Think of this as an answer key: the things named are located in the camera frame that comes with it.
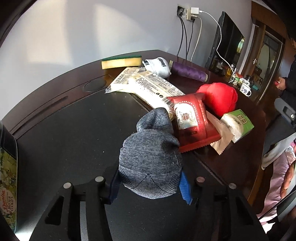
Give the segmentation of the black monitor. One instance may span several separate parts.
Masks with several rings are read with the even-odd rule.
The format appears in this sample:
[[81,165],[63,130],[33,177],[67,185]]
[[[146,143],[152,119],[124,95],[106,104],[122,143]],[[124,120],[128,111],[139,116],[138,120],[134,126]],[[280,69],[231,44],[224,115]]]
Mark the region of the black monitor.
[[216,30],[211,52],[205,64],[205,68],[211,72],[218,68],[218,63],[222,64],[223,67],[228,66],[223,59],[236,67],[245,42],[245,37],[225,11],[222,11],[218,23],[219,26]]

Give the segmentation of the cracker packet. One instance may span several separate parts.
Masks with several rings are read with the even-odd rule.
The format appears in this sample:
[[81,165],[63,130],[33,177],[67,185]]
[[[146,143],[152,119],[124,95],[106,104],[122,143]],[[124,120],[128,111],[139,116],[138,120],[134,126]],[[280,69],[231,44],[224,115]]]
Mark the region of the cracker packet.
[[128,86],[152,108],[165,108],[170,120],[174,119],[174,104],[168,97],[185,95],[175,85],[150,71],[128,78]]
[[129,78],[145,72],[144,67],[126,67],[106,88],[105,94],[112,92],[126,92],[130,93],[131,87],[128,83]]

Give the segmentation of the white rolled sock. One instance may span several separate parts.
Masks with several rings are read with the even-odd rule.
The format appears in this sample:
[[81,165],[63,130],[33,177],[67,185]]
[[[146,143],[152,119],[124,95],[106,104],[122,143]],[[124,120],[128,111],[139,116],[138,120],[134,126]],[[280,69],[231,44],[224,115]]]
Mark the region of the white rolled sock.
[[169,64],[162,57],[145,59],[142,63],[147,71],[150,71],[162,78],[167,78],[171,75]]

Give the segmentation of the red sock ball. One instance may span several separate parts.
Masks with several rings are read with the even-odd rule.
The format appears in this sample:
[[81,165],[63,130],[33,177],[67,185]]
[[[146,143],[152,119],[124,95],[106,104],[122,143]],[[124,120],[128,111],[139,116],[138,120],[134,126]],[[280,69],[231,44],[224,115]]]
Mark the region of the red sock ball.
[[234,111],[238,101],[236,90],[220,82],[204,84],[197,90],[197,93],[204,94],[204,104],[220,118]]

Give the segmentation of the grey knitted sock ball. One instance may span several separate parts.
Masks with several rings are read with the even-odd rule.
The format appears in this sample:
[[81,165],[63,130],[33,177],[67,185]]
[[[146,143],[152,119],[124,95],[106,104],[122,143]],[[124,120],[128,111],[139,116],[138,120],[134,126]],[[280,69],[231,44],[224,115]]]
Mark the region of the grey knitted sock ball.
[[120,149],[118,170],[123,185],[148,199],[175,194],[182,172],[179,145],[167,110],[148,112]]

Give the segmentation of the yellow green sponge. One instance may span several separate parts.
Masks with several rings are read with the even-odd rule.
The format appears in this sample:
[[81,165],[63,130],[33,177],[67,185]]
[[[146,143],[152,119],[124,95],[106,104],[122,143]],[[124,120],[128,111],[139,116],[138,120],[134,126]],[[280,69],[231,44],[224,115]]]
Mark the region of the yellow green sponge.
[[142,57],[140,55],[134,56],[117,56],[102,59],[101,68],[121,68],[121,67],[136,67],[142,64]]

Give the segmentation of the white patterned mug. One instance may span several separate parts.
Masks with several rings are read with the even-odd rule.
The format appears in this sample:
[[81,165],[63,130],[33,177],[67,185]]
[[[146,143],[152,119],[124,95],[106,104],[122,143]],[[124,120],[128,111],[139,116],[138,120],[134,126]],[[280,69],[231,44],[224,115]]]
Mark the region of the white patterned mug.
[[251,88],[246,84],[241,84],[240,92],[243,93],[246,97],[250,97],[252,95]]

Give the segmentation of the beige sachet packet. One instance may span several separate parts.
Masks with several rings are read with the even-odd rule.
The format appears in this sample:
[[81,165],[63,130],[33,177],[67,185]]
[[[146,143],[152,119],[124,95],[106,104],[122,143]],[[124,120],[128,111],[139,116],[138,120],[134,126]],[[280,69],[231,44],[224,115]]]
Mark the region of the beige sachet packet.
[[220,135],[220,139],[210,144],[210,146],[219,154],[221,155],[226,147],[232,141],[234,135],[232,134],[231,130],[227,125],[222,122],[221,120],[217,119],[213,114],[206,111],[207,118],[210,123],[216,128]]

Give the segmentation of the red wet wipes packet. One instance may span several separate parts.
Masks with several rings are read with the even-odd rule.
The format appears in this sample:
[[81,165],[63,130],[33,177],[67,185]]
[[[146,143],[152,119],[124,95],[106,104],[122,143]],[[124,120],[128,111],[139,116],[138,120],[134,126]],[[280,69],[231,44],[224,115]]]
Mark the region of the red wet wipes packet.
[[180,153],[207,146],[221,139],[215,126],[208,120],[203,93],[171,96],[177,121]]

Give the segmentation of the green tissue pack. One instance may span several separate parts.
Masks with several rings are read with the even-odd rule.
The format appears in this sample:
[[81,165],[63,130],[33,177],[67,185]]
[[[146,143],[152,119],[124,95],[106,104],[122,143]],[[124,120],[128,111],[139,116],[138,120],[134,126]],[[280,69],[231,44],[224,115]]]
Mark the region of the green tissue pack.
[[221,121],[231,130],[233,134],[232,142],[234,143],[238,142],[254,128],[250,119],[241,109],[225,113]]

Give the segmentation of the wall power outlet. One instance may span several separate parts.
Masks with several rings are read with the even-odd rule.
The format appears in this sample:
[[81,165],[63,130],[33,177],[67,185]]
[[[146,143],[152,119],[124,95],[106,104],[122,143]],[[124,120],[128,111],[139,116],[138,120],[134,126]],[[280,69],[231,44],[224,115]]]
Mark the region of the wall power outlet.
[[194,22],[195,17],[192,15],[191,9],[186,9],[182,6],[177,6],[177,16],[181,18],[186,18],[186,20]]

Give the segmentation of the purple thread spool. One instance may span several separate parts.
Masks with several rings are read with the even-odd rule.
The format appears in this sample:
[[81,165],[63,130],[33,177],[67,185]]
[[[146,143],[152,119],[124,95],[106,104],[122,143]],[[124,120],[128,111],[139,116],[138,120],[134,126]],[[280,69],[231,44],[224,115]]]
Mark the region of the purple thread spool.
[[178,76],[190,78],[200,82],[207,82],[208,80],[207,73],[205,73],[204,71],[198,70],[194,67],[190,67],[174,61],[170,61],[169,67],[170,67],[171,73],[176,74]]

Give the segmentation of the cookie tin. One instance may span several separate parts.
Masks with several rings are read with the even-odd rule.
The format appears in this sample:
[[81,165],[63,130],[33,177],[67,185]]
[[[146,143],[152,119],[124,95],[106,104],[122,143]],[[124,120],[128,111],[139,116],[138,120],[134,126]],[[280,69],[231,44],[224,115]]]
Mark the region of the cookie tin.
[[1,124],[1,214],[16,231],[18,147],[15,137]]

